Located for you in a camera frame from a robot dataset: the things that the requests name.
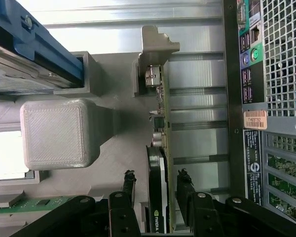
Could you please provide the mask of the green loose RAM stick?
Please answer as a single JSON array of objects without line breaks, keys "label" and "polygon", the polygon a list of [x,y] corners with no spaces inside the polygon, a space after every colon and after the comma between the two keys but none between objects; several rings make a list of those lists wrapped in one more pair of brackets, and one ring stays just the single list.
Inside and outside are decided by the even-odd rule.
[{"label": "green loose RAM stick", "polygon": [[26,212],[51,211],[62,204],[66,203],[73,197],[59,196],[59,197],[24,197],[15,201],[9,207],[0,207],[0,215],[18,214]]}]

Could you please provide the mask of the green motherboard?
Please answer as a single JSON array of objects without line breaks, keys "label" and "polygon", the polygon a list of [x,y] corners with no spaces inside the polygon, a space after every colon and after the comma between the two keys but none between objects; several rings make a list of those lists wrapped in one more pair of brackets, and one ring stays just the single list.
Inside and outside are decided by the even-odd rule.
[{"label": "green motherboard", "polygon": [[[267,155],[267,158],[268,165],[270,167],[296,178],[296,162],[289,161],[270,154]],[[289,183],[288,181],[285,181],[275,175],[268,174],[268,184],[275,189],[296,199],[296,186]],[[296,221],[295,207],[272,193],[269,193],[269,203]]]}]

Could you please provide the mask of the grey printed parts rack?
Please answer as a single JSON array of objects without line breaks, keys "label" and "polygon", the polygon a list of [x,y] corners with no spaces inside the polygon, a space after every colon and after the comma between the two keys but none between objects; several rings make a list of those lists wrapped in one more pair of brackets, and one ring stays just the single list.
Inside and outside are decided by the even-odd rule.
[{"label": "grey printed parts rack", "polygon": [[[120,190],[124,173],[134,170],[137,179],[135,185],[135,213],[140,227],[144,227],[144,204],[148,202],[148,168],[146,145],[150,145],[152,125],[149,121],[149,110],[155,105],[155,99],[150,96],[133,96],[133,78],[135,61],[139,53],[116,53],[92,55],[97,63],[93,63],[95,73],[93,79],[100,82],[100,88],[105,90],[101,97],[89,97],[90,103],[109,108],[108,112],[93,113],[96,119],[102,119],[95,129],[86,131],[87,135],[100,137],[100,128],[105,130],[101,138],[109,137],[99,147],[99,138],[93,139],[90,145],[101,149],[97,160],[87,168],[60,169],[44,172],[44,180],[39,184],[0,185],[0,192],[24,191],[28,197],[78,196],[93,195],[99,198],[108,197],[110,192]],[[0,129],[15,129],[20,125],[19,110],[27,101],[62,100],[58,95],[24,96],[15,103],[0,103]],[[59,151],[63,155],[79,155],[78,124],[75,119],[63,120],[60,112],[56,118],[42,114],[43,119],[35,119],[30,125],[35,125],[38,135],[34,139],[34,148],[48,155],[48,152]],[[16,214],[0,214],[0,237],[7,237],[20,230],[26,224],[31,224],[37,218],[43,217],[49,211],[23,212]]]}]

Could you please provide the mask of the open grey PC case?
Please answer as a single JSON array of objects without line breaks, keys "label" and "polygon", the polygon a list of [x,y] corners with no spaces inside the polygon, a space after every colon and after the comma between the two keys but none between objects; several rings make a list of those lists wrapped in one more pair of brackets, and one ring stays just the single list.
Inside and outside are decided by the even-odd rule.
[{"label": "open grey PC case", "polygon": [[296,0],[223,0],[231,193],[296,221],[269,203],[267,155],[296,162]]}]

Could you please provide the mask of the silver CPU chip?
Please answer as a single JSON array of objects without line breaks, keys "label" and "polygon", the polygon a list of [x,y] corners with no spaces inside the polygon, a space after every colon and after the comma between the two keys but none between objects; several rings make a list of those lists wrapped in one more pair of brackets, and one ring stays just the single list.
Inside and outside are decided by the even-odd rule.
[{"label": "silver CPU chip", "polygon": [[0,180],[23,179],[28,171],[21,131],[0,132]]}]

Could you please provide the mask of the hard disk with blue carrier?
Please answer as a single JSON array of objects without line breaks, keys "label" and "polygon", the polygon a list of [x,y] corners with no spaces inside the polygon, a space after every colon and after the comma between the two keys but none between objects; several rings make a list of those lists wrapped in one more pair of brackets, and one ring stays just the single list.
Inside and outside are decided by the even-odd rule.
[{"label": "hard disk with blue carrier", "polygon": [[84,86],[83,62],[16,0],[0,0],[0,95]]}]

